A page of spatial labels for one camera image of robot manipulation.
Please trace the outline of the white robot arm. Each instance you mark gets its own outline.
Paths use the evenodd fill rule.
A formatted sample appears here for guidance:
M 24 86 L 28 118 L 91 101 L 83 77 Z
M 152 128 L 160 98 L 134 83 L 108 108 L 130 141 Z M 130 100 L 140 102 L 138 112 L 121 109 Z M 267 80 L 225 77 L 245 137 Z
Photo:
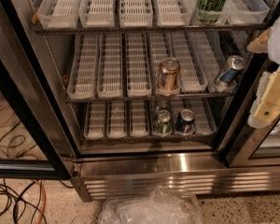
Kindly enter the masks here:
M 267 53 L 271 62 L 279 65 L 272 73 L 264 72 L 259 80 L 257 98 L 250 108 L 248 124 L 259 129 L 270 125 L 280 115 L 280 16 L 247 49 Z

